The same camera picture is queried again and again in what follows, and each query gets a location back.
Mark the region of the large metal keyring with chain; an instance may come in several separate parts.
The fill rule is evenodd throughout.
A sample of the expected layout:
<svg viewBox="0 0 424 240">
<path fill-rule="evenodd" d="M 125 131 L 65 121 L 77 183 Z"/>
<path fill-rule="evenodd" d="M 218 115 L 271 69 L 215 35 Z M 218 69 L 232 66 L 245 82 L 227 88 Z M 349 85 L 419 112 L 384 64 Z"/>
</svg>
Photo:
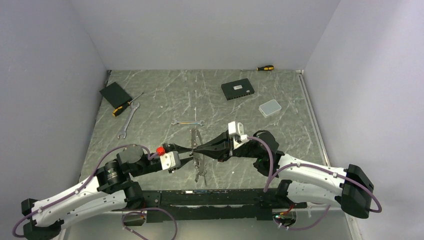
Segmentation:
<svg viewBox="0 0 424 240">
<path fill-rule="evenodd" d="M 191 148 L 195 149 L 197 146 L 200 146 L 203 144 L 203 140 L 200 134 L 200 131 L 197 128 L 192 128 L 190 130 L 190 134 L 191 134 Z M 196 183 L 199 182 L 199 178 L 203 177 L 204 180 L 204 184 L 207 185 L 207 181 L 206 181 L 206 164 L 205 164 L 205 157 L 199 153 L 196 152 L 191 152 L 190 156 L 193 157 L 193 166 L 195 169 L 195 178 L 194 181 Z"/>
</svg>

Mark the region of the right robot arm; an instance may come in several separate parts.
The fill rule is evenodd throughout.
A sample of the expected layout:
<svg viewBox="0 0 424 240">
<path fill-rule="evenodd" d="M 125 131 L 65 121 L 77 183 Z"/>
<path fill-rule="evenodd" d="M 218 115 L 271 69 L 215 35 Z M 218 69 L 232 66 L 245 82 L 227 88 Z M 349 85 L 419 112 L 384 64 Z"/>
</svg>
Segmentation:
<svg viewBox="0 0 424 240">
<path fill-rule="evenodd" d="M 374 185 L 359 166 L 319 165 L 284 153 L 279 146 L 268 130 L 258 130 L 252 136 L 227 130 L 192 151 L 219 162 L 232 157 L 255 159 L 253 167 L 266 177 L 263 192 L 268 192 L 275 179 L 280 180 L 275 200 L 282 208 L 300 203 L 338 205 L 360 219 L 382 212 Z"/>
</svg>

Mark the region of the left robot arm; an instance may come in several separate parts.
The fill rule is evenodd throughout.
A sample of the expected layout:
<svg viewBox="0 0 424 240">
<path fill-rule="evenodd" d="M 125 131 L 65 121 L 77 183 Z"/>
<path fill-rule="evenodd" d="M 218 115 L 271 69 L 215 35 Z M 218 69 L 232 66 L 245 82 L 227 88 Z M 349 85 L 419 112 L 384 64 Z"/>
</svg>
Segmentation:
<svg viewBox="0 0 424 240">
<path fill-rule="evenodd" d="M 173 171 L 191 157 L 180 159 L 190 148 L 164 144 L 150 152 L 139 144 L 113 148 L 114 159 L 104 162 L 112 153 L 105 153 L 92 173 L 76 185 L 43 200 L 28 198 L 21 202 L 21 211 L 28 222 L 23 233 L 17 234 L 19 220 L 12 230 L 15 237 L 27 240 L 51 240 L 75 223 L 109 211 L 124 211 L 125 215 L 160 211 L 161 198 L 155 193 L 145 194 L 134 177 L 159 171 Z"/>
</svg>

